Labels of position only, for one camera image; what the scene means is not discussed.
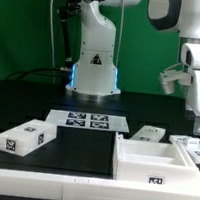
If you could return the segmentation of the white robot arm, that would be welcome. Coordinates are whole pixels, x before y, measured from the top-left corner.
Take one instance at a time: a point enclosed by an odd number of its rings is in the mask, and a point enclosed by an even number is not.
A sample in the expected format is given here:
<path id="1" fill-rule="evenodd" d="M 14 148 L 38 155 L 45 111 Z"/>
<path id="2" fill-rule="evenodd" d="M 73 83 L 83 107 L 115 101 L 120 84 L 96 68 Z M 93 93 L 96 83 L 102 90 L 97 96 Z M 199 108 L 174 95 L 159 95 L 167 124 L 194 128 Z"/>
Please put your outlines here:
<path id="1" fill-rule="evenodd" d="M 113 64 L 116 28 L 101 6 L 134 6 L 141 0 L 66 0 L 69 13 L 81 17 L 80 59 L 72 67 L 70 93 L 96 98 L 117 95 L 117 68 Z M 171 94 L 179 83 L 187 111 L 194 116 L 193 133 L 200 136 L 200 0 L 148 0 L 148 20 L 156 30 L 177 32 L 180 37 L 177 70 L 160 73 L 163 91 Z"/>

